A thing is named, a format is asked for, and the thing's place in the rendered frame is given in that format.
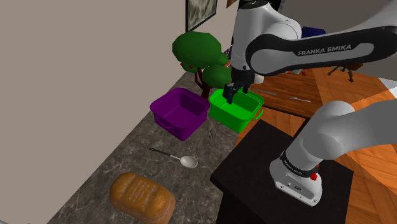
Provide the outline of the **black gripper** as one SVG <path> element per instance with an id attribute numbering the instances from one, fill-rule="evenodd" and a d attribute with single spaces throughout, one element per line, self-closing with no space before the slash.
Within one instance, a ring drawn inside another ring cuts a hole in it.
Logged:
<path id="1" fill-rule="evenodd" d="M 252 70 L 240 70 L 232 67 L 231 77 L 232 83 L 225 84 L 223 88 L 223 97 L 229 104 L 232 104 L 234 95 L 239 91 L 239 85 L 237 83 L 243 83 L 242 92 L 246 94 L 254 82 L 255 74 Z"/>

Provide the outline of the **green plastic bin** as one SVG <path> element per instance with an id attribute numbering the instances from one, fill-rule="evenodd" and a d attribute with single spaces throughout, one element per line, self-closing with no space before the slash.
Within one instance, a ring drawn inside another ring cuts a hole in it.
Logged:
<path id="1" fill-rule="evenodd" d="M 223 90 L 216 90 L 209 98 L 211 107 L 209 116 L 235 132 L 242 132 L 251 120 L 257 120 L 263 114 L 262 96 L 248 91 L 238 91 L 229 104 L 223 97 Z"/>

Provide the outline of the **green toy tree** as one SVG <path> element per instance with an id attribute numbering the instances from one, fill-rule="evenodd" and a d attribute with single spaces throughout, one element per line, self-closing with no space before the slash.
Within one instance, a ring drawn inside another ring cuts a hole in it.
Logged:
<path id="1" fill-rule="evenodd" d="M 229 58 L 212 34 L 197 31 L 181 34 L 172 43 L 172 53 L 183 70 L 195 75 L 195 83 L 205 99 L 212 88 L 222 89 L 232 80 Z"/>

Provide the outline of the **purple plastic bin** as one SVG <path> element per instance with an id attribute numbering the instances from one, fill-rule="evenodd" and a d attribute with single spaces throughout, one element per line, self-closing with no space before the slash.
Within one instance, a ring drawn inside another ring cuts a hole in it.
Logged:
<path id="1" fill-rule="evenodd" d="M 150 105 L 155 122 L 180 141 L 189 138 L 207 120 L 209 108 L 209 101 L 181 87 Z"/>

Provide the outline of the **black robot stand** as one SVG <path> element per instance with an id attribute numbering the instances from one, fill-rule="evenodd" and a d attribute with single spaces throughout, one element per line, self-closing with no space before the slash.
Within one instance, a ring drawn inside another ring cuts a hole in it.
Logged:
<path id="1" fill-rule="evenodd" d="M 345 224 L 353 171 L 333 161 L 319 165 L 323 194 L 310 207 L 275 187 L 269 172 L 293 138 L 259 120 L 211 174 L 222 192 L 216 224 Z"/>

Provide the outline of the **brown bread loaf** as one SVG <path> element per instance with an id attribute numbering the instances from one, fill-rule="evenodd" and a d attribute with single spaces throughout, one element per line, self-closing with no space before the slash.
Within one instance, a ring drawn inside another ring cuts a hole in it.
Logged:
<path id="1" fill-rule="evenodd" d="M 168 224 L 176 205 L 168 189 L 133 172 L 125 172 L 113 181 L 109 201 L 145 224 Z"/>

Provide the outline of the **black framed wall picture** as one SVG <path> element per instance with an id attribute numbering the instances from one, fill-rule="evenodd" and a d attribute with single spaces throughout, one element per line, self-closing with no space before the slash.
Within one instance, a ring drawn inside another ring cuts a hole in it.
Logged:
<path id="1" fill-rule="evenodd" d="M 185 31 L 193 31 L 216 14 L 218 0 L 185 0 Z"/>

